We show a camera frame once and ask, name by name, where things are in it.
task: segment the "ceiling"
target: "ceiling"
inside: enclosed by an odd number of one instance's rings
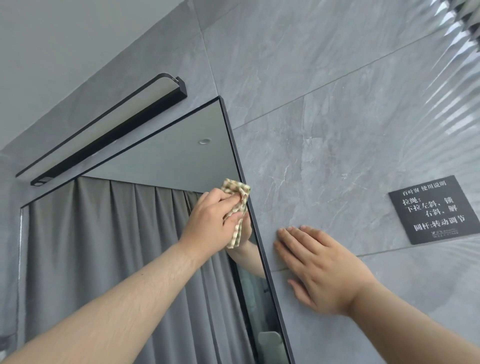
[[[1,0],[0,150],[180,0]]]
[[[211,142],[200,145],[205,138]],[[239,179],[218,101],[85,176],[195,192],[220,187],[225,178]]]

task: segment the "mirror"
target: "mirror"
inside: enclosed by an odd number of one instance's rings
[[[199,196],[225,178],[242,179],[216,98],[32,202],[25,341],[176,243]],[[288,363],[250,216],[240,246],[195,273],[136,363]]]

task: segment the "hand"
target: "hand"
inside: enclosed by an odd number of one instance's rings
[[[321,314],[349,315],[363,288],[377,280],[367,266],[327,233],[302,226],[280,229],[274,246],[304,286],[290,279],[295,296]]]
[[[190,251],[194,250],[194,256],[202,257],[204,260],[225,248],[242,213],[236,212],[225,222],[223,217],[239,201],[240,195],[227,194],[218,188],[205,192],[190,214],[179,244]]]
[[[238,248],[243,246],[252,235],[252,222],[250,221],[250,213],[248,210],[245,211],[243,215],[243,221],[241,223],[241,234],[240,234],[240,243]]]

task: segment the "instruction sign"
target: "instruction sign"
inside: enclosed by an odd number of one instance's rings
[[[480,221],[455,176],[389,195],[412,244],[480,233]]]

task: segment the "reflected curtain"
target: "reflected curtain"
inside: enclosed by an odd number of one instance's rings
[[[26,340],[178,241],[197,199],[193,192],[80,177],[33,202]],[[189,280],[135,362],[254,362],[225,252]]]

